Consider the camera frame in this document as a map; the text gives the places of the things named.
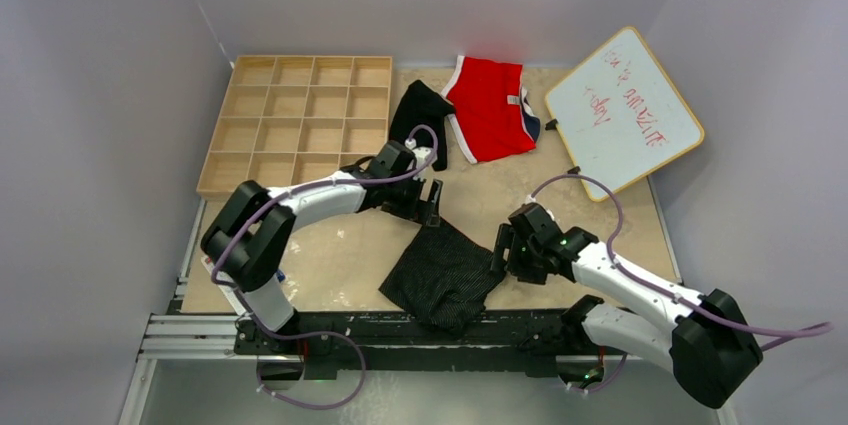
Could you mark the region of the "black striped underwear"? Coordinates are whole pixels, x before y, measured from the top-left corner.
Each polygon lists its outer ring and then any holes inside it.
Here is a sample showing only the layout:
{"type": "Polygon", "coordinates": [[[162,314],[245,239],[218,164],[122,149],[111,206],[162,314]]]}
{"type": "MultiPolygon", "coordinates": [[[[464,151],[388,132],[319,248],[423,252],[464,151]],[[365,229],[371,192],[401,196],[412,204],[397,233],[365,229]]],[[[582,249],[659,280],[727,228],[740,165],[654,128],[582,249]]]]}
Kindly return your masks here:
{"type": "Polygon", "coordinates": [[[423,226],[379,287],[420,325],[461,334],[485,311],[504,275],[491,270],[494,254],[443,219],[423,226]]]}

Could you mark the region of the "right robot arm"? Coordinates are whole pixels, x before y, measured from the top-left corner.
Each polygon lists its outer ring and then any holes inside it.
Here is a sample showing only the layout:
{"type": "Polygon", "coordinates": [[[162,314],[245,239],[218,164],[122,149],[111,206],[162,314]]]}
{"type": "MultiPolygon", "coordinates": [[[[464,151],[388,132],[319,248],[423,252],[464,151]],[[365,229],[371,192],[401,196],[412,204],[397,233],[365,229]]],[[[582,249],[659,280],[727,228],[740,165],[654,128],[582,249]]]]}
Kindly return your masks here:
{"type": "Polygon", "coordinates": [[[560,337],[576,352],[611,347],[670,372],[693,399],[722,407],[762,363],[763,350],[736,300],[703,294],[608,254],[607,243],[527,203],[500,225],[492,270],[543,285],[559,275],[596,290],[562,315],[560,337]]]}

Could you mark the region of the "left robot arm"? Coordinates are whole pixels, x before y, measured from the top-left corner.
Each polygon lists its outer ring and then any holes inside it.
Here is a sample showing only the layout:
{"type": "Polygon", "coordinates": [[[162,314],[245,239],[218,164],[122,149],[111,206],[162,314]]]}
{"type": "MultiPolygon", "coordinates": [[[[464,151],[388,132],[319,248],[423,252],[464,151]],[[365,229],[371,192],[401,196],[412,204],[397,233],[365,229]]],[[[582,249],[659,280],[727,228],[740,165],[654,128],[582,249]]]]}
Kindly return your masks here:
{"type": "Polygon", "coordinates": [[[381,209],[408,221],[439,220],[442,183],[421,199],[424,173],[437,157],[432,147],[409,139],[387,142],[372,157],[299,185],[265,188],[239,184],[201,239],[211,281],[232,291],[272,353],[297,344],[299,314],[282,291],[279,267],[291,236],[328,218],[381,209]]]}

